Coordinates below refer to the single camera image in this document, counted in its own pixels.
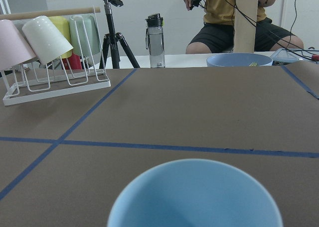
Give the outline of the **light blue cup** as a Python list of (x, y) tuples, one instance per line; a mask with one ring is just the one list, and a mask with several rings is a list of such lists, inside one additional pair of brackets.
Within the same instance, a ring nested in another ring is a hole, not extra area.
[(153, 167), (114, 202), (110, 227), (281, 227), (279, 208), (256, 179), (231, 165), (182, 159)]

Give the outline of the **blue bowl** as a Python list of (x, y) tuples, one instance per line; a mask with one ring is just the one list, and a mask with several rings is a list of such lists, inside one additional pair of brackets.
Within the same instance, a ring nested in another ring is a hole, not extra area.
[(269, 56), (255, 53), (220, 53), (206, 60), (208, 67), (235, 67), (235, 66), (271, 66), (273, 59)]

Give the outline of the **clear water bottle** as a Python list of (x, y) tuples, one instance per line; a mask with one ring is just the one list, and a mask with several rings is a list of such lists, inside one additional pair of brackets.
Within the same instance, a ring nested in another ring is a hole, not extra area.
[(146, 49), (149, 51), (150, 67), (164, 68), (163, 18), (159, 13), (151, 14), (146, 19)]

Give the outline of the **red cylinder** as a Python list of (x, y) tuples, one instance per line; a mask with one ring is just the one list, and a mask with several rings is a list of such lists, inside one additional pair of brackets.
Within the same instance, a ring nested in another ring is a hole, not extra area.
[(62, 59), (63, 65), (66, 70), (82, 70), (82, 65), (80, 61), (80, 57), (78, 55), (72, 54), (68, 58)]

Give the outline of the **green cup in rack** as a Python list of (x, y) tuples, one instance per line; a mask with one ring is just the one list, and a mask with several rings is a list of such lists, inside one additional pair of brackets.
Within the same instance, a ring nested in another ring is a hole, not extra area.
[(93, 15), (77, 14), (71, 16), (69, 28), (75, 55), (91, 56), (101, 52), (99, 33)]

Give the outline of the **yellow plastic fork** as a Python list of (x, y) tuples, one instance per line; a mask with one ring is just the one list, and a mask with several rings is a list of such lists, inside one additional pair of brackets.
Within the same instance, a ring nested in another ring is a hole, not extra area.
[(252, 62), (249, 66), (255, 67), (255, 66), (258, 66), (258, 63), (257, 62)]

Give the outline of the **yellow cup in rack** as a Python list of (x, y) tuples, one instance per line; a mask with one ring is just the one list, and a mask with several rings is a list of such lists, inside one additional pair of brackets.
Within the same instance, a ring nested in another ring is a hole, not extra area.
[(49, 19), (71, 44), (69, 21), (63, 16), (51, 16)]

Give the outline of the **white cup in rack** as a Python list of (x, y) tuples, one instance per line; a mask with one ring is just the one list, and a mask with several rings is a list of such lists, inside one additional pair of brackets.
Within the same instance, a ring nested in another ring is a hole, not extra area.
[(30, 46), (42, 65), (71, 51), (73, 46), (47, 16), (38, 16), (22, 27)]

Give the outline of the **white cup drying rack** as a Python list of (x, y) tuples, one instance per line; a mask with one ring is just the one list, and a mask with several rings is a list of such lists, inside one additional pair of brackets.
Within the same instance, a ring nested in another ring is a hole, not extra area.
[[(73, 15), (90, 14), (94, 16), (98, 29), (96, 14), (99, 11), (95, 7), (37, 11), (6, 14), (2, 15), (0, 20), (11, 20), (28, 42), (22, 32), (22, 27), (26, 22), (38, 16), (47, 16), (48, 18), (51, 16), (63, 16), (69, 21)], [(82, 70), (66, 70), (62, 59), (68, 58), (72, 54), (73, 49), (46, 65), (42, 65), (38, 57), (36, 57), (25, 63), (0, 71), (5, 85), (4, 105), (16, 105), (110, 87), (111, 82), (107, 76), (106, 68), (100, 69), (99, 65), (95, 64), (95, 55), (79, 56)], [(7, 70), (11, 70), (12, 73), (5, 75)]]

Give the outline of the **pink cup in rack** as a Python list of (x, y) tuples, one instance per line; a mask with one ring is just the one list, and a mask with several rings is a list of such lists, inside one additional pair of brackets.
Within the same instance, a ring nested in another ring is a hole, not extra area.
[(0, 70), (12, 68), (36, 58), (31, 46), (11, 20), (0, 21)]

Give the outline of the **wooden post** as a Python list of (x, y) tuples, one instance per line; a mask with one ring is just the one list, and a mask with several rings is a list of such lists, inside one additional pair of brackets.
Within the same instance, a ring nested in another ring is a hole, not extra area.
[(258, 0), (235, 0), (235, 53), (253, 53)]

